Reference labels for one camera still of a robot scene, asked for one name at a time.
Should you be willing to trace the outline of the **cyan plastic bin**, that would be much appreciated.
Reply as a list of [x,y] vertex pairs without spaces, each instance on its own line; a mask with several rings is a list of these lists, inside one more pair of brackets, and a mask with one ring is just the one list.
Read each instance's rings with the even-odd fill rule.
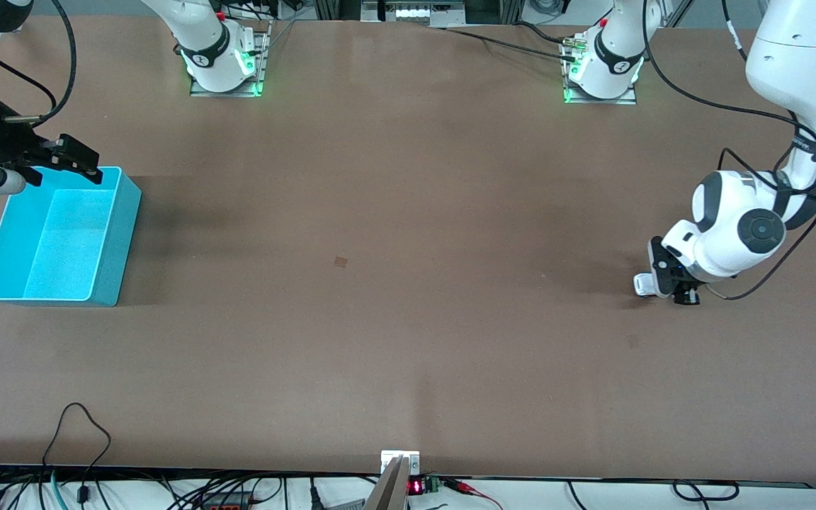
[[142,191],[119,166],[91,183],[42,169],[0,219],[0,302],[112,307],[122,290]]

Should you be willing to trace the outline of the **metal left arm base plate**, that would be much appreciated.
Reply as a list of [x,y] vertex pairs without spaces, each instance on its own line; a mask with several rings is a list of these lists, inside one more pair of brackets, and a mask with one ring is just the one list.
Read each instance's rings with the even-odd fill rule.
[[635,82],[644,62],[642,54],[623,57],[604,48],[599,34],[575,33],[558,45],[565,103],[635,104]]

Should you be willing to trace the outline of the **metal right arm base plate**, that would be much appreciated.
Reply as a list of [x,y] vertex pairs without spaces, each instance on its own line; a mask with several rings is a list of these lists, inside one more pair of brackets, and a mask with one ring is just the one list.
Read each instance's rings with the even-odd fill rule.
[[256,98],[262,95],[268,67],[270,33],[237,21],[221,22],[224,33],[212,48],[182,54],[192,97]]

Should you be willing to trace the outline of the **aluminium frame with white device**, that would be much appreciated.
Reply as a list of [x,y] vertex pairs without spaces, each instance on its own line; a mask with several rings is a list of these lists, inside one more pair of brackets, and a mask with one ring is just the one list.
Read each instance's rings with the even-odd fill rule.
[[431,27],[511,25],[527,0],[307,0],[319,20]]

